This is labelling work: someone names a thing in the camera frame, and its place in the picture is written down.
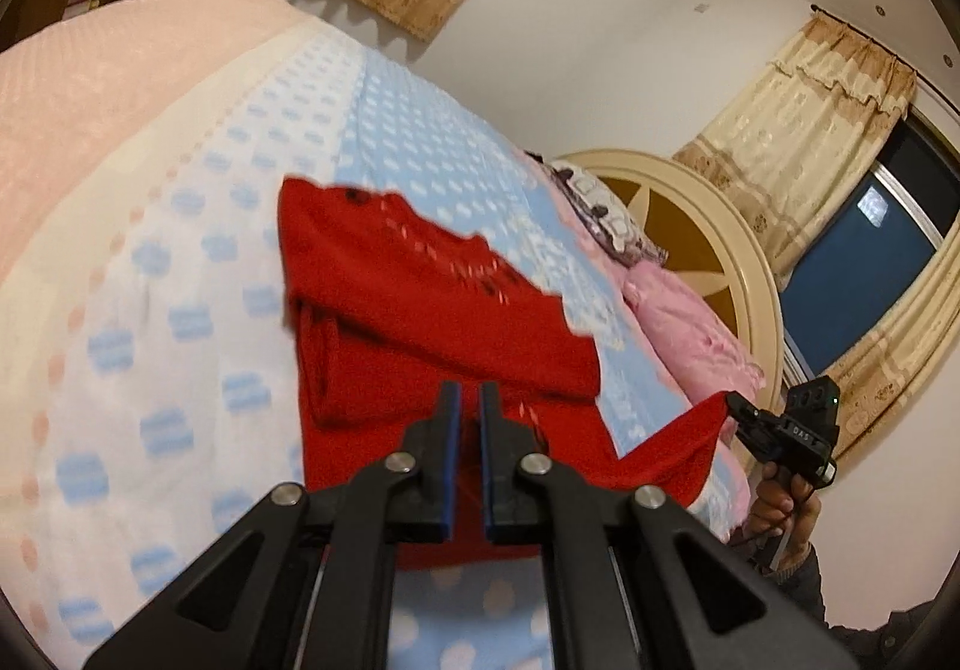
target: pink pillow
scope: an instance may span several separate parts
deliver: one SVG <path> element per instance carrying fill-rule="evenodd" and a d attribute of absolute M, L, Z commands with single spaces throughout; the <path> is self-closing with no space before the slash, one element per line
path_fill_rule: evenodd
<path fill-rule="evenodd" d="M 690 402 L 724 390 L 755 401 L 766 385 L 763 370 L 678 275 L 641 261 L 622 275 L 621 293 Z"/>

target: red sweater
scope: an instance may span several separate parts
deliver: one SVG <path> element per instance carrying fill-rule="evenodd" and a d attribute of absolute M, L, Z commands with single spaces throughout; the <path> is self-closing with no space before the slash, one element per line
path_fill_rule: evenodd
<path fill-rule="evenodd" d="M 280 189 L 278 222 L 307 488 L 344 483 L 396 450 L 403 429 L 432 413 L 440 382 L 464 384 L 454 541 L 404 549 L 401 563 L 517 555 L 487 545 L 480 530 L 475 419 L 484 380 L 500 383 L 505 416 L 536 426 L 550 455 L 589 482 L 657 483 L 685 505 L 701 491 L 724 403 L 699 405 L 618 459 L 594 404 L 592 339 L 571 334 L 560 298 L 541 293 L 482 237 L 450 234 L 395 194 L 295 178 Z"/>

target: hand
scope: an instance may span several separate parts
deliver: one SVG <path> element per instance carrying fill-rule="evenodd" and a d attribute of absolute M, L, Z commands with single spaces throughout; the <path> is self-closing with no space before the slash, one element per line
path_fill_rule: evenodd
<path fill-rule="evenodd" d="M 776 527 L 769 531 L 768 536 L 779 537 L 793 525 L 793 507 L 800 505 L 800 513 L 796 517 L 797 525 L 779 564 L 779 569 L 785 570 L 808 555 L 810 534 L 813 534 L 813 527 L 816 526 L 823 506 L 813 487 L 800 475 L 793 476 L 790 481 L 792 493 L 788 494 L 776 481 L 776 469 L 778 468 L 774 462 L 767 462 L 763 466 L 763 480 L 760 481 L 760 486 L 757 486 L 757 500 L 750 508 L 743 534 L 755 537 L 764 534 L 771 527 Z"/>

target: person's arm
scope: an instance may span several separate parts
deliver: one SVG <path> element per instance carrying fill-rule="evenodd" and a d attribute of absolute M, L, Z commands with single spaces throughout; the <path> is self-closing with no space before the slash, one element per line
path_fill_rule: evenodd
<path fill-rule="evenodd" d="M 794 501 L 800 505 L 797 526 L 787 546 L 784 559 L 776 572 L 768 579 L 784 594 L 814 619 L 827 627 L 822 581 L 817 552 L 810 543 L 810 536 L 820 515 L 820 499 L 809 483 L 795 476 L 790 483 L 791 494 L 776 481 L 776 466 L 766 464 L 764 480 L 757 487 L 757 501 L 744 525 L 747 537 L 767 534 L 779 536 L 782 529 L 793 521 L 791 512 Z M 886 624 L 877 630 L 849 630 L 846 627 L 829 627 L 830 634 L 843 643 L 853 654 L 861 670 L 881 670 L 913 635 L 923 621 L 932 603 L 918 605 L 910 611 L 894 612 Z"/>

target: dark jacket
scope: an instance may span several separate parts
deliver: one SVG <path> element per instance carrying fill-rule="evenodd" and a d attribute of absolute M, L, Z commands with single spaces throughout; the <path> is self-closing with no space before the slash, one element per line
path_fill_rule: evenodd
<path fill-rule="evenodd" d="M 815 550 L 811 548 L 805 562 L 792 573 L 779 573 L 773 576 L 773 580 L 804 611 L 824 625 L 827 624 L 824 596 L 820 590 L 820 565 Z M 830 627 L 830 634 L 850 650 L 862 670 L 881 670 L 913 635 L 932 605 L 933 602 L 928 602 L 909 611 L 894 612 L 887 623 L 876 630 Z"/>

